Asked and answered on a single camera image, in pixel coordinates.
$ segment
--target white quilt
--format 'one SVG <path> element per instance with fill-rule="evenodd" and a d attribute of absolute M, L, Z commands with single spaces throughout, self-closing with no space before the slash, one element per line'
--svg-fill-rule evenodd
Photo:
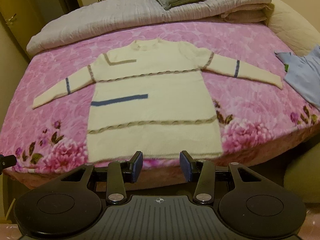
<path fill-rule="evenodd" d="M 206 0 L 164 10 L 156 0 L 105 0 L 82 7 L 48 23 L 31 38 L 27 51 L 43 50 L 92 38 L 118 29 L 197 20 L 215 15 L 226 18 L 236 11 L 268 8 L 271 0 Z"/>

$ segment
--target silver bolt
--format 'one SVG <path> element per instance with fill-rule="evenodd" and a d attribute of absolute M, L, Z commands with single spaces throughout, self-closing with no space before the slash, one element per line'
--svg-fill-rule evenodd
<path fill-rule="evenodd" d="M 211 199 L 211 196 L 206 193 L 201 193 L 201 194 L 196 195 L 196 199 L 201 202 L 205 202 L 205 201 L 209 201 Z"/>
<path fill-rule="evenodd" d="M 108 199 L 114 202 L 118 202 L 124 199 L 124 196 L 120 193 L 113 193 L 108 196 Z"/>

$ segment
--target yellow door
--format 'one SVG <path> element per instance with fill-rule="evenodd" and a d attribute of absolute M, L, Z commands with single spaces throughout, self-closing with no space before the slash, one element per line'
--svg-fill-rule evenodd
<path fill-rule="evenodd" d="M 33 0 L 0 0 L 0 12 L 25 52 L 32 36 L 44 26 L 39 9 Z"/>

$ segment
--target pink blanket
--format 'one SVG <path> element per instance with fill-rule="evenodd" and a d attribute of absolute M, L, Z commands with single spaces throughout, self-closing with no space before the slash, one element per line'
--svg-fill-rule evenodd
<path fill-rule="evenodd" d="M 26 70 L 0 134 L 2 154 L 15 154 L 18 158 L 18 164 L 8 172 L 12 176 L 17 172 L 52 176 L 85 163 L 87 120 L 94 84 L 35 110 L 31 109 L 33 99 L 93 62 L 100 53 L 126 46 L 133 40 L 156 37 L 188 41 L 281 77 L 285 75 L 284 66 L 274 51 L 290 51 L 264 25 L 201 20 L 121 30 L 43 52 L 33 58 Z M 266 161 L 296 146 L 318 129 L 315 124 L 319 112 L 286 82 L 280 90 L 269 84 L 213 73 L 203 73 L 203 78 L 220 122 L 224 156 L 216 160 L 217 164 L 225 165 L 232 160 L 246 165 Z M 143 167 L 177 165 L 178 159 L 147 159 Z"/>

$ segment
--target triangular cutout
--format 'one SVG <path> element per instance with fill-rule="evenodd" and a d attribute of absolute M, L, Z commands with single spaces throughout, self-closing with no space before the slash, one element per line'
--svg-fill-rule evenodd
<path fill-rule="evenodd" d="M 241 180 L 243 182 L 258 182 L 261 181 L 261 179 L 255 177 L 254 175 L 252 175 L 251 173 L 249 173 L 248 171 L 246 171 L 244 168 L 238 168 L 238 172 L 239 175 L 241 177 Z"/>
<path fill-rule="evenodd" d="M 66 176 L 61 181 L 72 181 L 72 182 L 79 182 L 85 172 L 85 169 L 79 169 L 76 172 Z"/>

